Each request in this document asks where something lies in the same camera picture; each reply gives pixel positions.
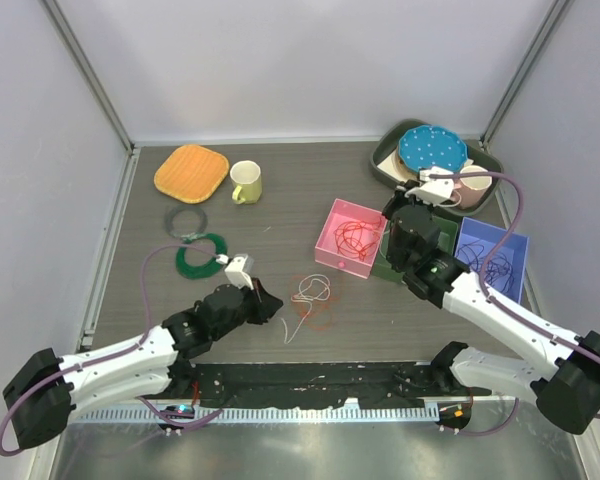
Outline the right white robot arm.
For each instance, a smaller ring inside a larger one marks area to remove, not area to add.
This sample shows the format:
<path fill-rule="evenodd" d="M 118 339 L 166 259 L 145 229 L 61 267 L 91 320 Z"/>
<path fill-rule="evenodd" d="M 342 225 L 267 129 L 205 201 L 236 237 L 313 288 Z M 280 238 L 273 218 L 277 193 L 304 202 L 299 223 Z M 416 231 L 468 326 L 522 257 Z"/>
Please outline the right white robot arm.
<path fill-rule="evenodd" d="M 516 353 L 494 356 L 462 342 L 434 358 L 431 380 L 445 395 L 477 387 L 534 404 L 554 426 L 583 434 L 600 417 L 600 334 L 580 336 L 484 286 L 477 273 L 437 246 L 432 209 L 397 189 L 382 211 L 387 261 L 418 298 L 462 317 Z"/>

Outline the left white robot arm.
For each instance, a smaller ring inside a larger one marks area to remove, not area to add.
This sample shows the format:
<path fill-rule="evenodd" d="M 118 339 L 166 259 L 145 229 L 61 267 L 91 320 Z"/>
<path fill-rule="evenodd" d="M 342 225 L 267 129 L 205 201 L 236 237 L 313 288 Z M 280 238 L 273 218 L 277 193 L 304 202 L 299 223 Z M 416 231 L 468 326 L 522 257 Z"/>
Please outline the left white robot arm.
<path fill-rule="evenodd" d="M 193 385 L 186 369 L 194 358 L 243 324 L 262 325 L 282 308 L 261 282 L 225 284 L 147 333 L 86 353 L 33 354 L 3 390 L 19 451 L 38 447 L 81 415 L 135 397 L 185 397 Z"/>

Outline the green drawer box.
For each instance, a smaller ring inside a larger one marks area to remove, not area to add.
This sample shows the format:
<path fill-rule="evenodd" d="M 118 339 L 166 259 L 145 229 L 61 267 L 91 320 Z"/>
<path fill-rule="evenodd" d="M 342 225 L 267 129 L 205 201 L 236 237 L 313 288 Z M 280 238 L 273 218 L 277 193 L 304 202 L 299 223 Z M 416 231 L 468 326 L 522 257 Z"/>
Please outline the green drawer box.
<path fill-rule="evenodd" d="M 438 240 L 439 248 L 446 254 L 451 254 L 455 246 L 456 237 L 458 234 L 458 224 L 450 220 L 443 219 L 433 214 L 433 220 L 440 228 L 440 235 Z M 391 265 L 387 262 L 385 255 L 387 252 L 387 244 L 389 239 L 389 223 L 382 237 L 382 242 L 379 247 L 379 251 L 376 255 L 375 262 L 373 264 L 371 274 L 380 279 L 390 281 L 393 283 L 401 283 L 404 273 L 396 272 L 392 269 Z"/>

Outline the pink drawer box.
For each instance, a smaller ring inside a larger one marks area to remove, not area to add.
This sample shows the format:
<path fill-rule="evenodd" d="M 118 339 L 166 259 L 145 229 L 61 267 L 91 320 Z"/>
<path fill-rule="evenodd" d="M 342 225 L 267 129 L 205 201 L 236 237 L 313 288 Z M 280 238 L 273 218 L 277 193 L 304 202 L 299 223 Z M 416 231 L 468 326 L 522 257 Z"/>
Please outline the pink drawer box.
<path fill-rule="evenodd" d="M 314 247 L 314 259 L 367 279 L 387 225 L 380 211 L 335 199 Z"/>

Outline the pink mug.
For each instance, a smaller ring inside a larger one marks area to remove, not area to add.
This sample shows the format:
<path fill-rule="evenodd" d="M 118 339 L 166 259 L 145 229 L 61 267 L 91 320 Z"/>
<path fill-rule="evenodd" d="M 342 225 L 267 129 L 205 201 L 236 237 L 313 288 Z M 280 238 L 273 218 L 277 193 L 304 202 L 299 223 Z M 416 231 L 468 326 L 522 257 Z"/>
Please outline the pink mug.
<path fill-rule="evenodd" d="M 492 186 L 492 177 L 474 176 L 455 180 L 455 192 L 460 195 L 458 207 L 468 209 L 476 206 Z"/>

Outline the white square board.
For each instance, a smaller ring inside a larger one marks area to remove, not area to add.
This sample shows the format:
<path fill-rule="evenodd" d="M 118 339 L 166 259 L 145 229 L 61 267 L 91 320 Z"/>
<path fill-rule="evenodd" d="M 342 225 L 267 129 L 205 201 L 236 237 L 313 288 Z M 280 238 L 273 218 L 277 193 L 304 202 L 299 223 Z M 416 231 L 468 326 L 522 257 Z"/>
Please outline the white square board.
<path fill-rule="evenodd" d="M 407 181 L 404 181 L 401 178 L 401 176 L 398 174 L 398 172 L 394 168 L 394 165 L 393 165 L 393 151 L 383 161 L 381 161 L 378 164 L 378 168 L 382 172 L 384 172 L 384 173 L 388 174 L 389 176 L 391 176 L 394 180 L 397 180 L 398 182 L 407 182 Z M 454 182 L 453 193 L 451 194 L 450 199 L 447 202 L 444 203 L 444 206 L 446 208 L 455 207 L 455 206 L 458 206 L 459 202 L 460 202 L 460 195 L 455 192 L 455 182 Z"/>

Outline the blue dotted plate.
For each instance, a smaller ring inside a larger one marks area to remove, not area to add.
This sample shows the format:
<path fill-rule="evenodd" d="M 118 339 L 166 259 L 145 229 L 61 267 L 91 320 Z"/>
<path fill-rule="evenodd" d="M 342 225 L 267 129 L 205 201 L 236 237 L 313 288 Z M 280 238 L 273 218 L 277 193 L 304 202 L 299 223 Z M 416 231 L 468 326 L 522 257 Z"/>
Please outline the blue dotted plate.
<path fill-rule="evenodd" d="M 398 141 L 397 153 L 412 172 L 439 167 L 459 172 L 468 160 L 465 142 L 441 126 L 421 125 L 409 129 Z"/>

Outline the dark green tray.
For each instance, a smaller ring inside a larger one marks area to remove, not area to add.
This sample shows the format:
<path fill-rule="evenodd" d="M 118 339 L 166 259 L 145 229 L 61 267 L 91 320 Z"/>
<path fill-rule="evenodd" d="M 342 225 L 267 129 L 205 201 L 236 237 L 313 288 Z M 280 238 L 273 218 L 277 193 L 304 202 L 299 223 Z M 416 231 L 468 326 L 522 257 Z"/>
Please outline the dark green tray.
<path fill-rule="evenodd" d="M 397 160 L 396 148 L 400 138 L 408 130 L 421 125 L 426 125 L 426 122 L 413 118 L 401 120 L 381 138 L 371 154 L 369 160 L 371 173 L 380 183 L 386 185 L 391 190 L 393 190 L 398 183 L 406 182 L 414 177 L 402 162 Z M 465 144 L 468 149 L 468 158 L 472 160 L 475 165 L 481 166 L 489 171 L 504 172 L 501 162 L 485 152 L 477 140 L 465 140 Z M 484 196 L 475 206 L 468 208 L 454 207 L 442 209 L 443 216 L 448 217 L 449 219 L 452 217 L 476 216 L 490 202 L 497 187 L 498 180 L 494 180 Z"/>

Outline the blue drawer box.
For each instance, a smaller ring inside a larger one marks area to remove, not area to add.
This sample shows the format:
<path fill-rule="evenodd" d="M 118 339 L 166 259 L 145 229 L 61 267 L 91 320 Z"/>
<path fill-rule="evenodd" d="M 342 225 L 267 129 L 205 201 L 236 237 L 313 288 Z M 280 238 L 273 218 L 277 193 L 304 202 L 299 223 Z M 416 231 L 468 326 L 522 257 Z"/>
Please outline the blue drawer box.
<path fill-rule="evenodd" d="M 506 230 L 465 217 L 456 241 L 455 257 L 479 273 L 488 253 Z M 512 301 L 522 300 L 529 238 L 513 233 L 487 262 L 486 283 Z"/>

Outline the yellow-green mug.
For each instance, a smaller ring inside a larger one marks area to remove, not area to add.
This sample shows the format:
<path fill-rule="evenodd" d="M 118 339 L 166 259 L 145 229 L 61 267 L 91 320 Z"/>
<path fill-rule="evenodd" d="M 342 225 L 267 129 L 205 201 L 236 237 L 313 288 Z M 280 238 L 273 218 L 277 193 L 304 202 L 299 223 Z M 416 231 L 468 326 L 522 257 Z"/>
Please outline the yellow-green mug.
<path fill-rule="evenodd" d="M 262 176 L 260 166 L 243 160 L 235 163 L 229 172 L 233 185 L 232 201 L 235 204 L 254 204 L 262 195 Z"/>

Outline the orange square plate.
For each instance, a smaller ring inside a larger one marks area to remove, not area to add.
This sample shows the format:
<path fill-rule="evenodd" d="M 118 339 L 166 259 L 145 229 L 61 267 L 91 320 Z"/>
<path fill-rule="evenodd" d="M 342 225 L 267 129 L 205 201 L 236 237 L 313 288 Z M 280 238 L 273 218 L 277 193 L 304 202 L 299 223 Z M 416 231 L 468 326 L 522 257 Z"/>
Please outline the orange square plate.
<path fill-rule="evenodd" d="M 200 145 L 176 148 L 154 175 L 155 188 L 185 204 L 206 201 L 229 172 L 228 159 Z"/>

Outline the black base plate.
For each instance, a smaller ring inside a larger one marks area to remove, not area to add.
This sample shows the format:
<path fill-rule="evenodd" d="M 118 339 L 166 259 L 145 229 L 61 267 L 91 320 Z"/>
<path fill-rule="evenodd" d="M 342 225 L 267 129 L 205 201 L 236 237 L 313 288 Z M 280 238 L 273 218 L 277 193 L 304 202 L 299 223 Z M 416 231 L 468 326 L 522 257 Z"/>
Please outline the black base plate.
<path fill-rule="evenodd" d="M 425 397 L 488 396 L 416 362 L 198 363 L 152 400 L 193 400 L 208 408 L 322 410 L 349 398 L 364 409 L 416 407 Z"/>

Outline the right aluminium frame post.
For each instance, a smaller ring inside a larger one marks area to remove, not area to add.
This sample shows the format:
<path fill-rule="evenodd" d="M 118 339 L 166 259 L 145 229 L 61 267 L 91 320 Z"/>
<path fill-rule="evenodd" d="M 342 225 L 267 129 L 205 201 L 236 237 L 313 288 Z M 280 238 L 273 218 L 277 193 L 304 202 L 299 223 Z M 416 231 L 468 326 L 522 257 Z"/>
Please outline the right aluminium frame post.
<path fill-rule="evenodd" d="M 573 0 L 554 0 L 551 2 L 550 8 L 533 36 L 529 47 L 526 49 L 519 66 L 481 136 L 480 142 L 483 147 L 487 148 L 494 140 L 497 131 L 573 3 Z"/>

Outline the aluminium frame post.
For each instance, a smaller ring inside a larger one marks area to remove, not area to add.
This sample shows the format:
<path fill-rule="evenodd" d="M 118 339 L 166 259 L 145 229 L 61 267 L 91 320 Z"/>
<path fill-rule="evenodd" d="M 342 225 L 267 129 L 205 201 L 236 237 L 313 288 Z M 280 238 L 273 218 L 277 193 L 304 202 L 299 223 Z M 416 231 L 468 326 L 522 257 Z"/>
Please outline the aluminium frame post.
<path fill-rule="evenodd" d="M 497 131 L 573 3 L 573 0 L 554 0 L 551 2 L 550 8 L 533 36 L 529 47 L 526 49 L 519 66 L 481 136 L 480 142 L 483 147 L 487 148 L 494 140 Z"/>
<path fill-rule="evenodd" d="M 112 127 L 124 150 L 128 154 L 131 154 L 134 150 L 134 143 L 63 12 L 60 3 L 56 0 L 40 0 L 39 4 L 48 16 L 52 26 L 64 44 L 69 57 L 74 62 L 77 70 L 85 81 L 86 86 L 93 95 L 96 104 L 106 117 L 106 120 Z"/>

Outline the left aluminium frame post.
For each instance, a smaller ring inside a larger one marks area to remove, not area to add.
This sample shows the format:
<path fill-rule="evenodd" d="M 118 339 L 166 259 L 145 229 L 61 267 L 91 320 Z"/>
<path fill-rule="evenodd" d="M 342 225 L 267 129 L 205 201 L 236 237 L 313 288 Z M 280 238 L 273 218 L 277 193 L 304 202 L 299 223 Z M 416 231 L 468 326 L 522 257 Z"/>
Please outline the left aluminium frame post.
<path fill-rule="evenodd" d="M 64 44 L 69 57 L 74 62 L 77 70 L 85 81 L 86 86 L 93 95 L 96 104 L 106 117 L 106 120 L 112 127 L 124 150 L 128 154 L 131 154 L 134 150 L 134 143 L 63 12 L 60 3 L 56 0 L 40 0 L 39 4 L 48 16 L 52 26 Z"/>

